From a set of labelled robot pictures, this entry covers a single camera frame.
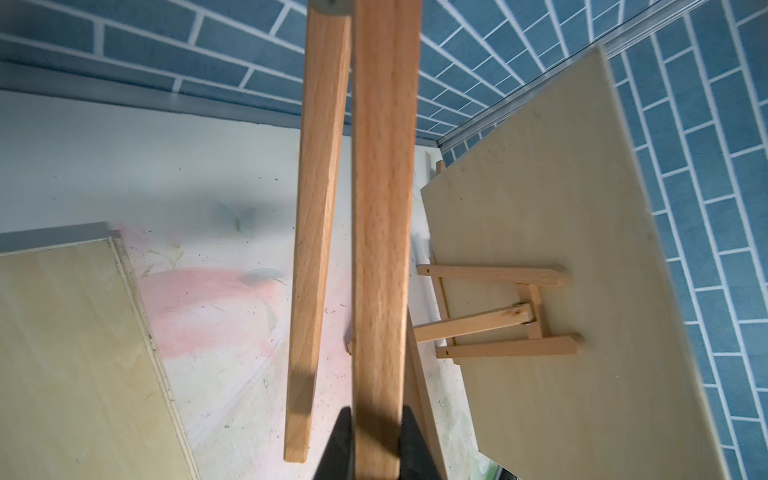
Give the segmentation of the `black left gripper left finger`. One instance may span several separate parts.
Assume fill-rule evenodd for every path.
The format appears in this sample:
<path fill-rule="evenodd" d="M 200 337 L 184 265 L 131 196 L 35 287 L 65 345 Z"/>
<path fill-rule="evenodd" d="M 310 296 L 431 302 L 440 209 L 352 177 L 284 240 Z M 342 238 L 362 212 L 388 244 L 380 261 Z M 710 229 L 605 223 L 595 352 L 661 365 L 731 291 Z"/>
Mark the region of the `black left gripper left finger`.
<path fill-rule="evenodd" d="M 352 409 L 342 408 L 325 446 L 314 480 L 354 478 L 354 429 Z"/>

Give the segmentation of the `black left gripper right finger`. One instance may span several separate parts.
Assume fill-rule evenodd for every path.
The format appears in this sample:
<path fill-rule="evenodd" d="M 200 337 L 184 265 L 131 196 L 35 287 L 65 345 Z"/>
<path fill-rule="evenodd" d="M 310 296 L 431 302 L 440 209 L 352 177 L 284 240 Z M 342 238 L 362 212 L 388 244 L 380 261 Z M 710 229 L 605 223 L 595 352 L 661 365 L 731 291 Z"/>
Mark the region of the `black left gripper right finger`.
<path fill-rule="evenodd" d="M 398 442 L 400 480 L 442 480 L 412 409 L 404 405 Z"/>

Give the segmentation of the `plywood board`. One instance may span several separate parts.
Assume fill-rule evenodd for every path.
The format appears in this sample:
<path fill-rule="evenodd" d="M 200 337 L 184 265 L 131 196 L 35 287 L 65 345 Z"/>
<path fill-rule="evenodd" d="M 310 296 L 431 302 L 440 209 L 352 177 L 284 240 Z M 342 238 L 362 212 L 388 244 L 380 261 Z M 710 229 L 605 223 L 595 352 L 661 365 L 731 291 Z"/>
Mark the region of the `plywood board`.
<path fill-rule="evenodd" d="M 1 257 L 1 475 L 199 475 L 121 240 Z"/>
<path fill-rule="evenodd" d="M 6 254 L 120 237 L 120 231 L 107 222 L 6 232 L 1 234 L 0 252 Z"/>
<path fill-rule="evenodd" d="M 567 317 L 594 349 L 588 364 L 533 368 L 446 358 L 461 369 L 479 451 L 522 479 L 726 478 L 603 54 L 573 64 L 465 156 L 527 168 L 559 203 Z"/>

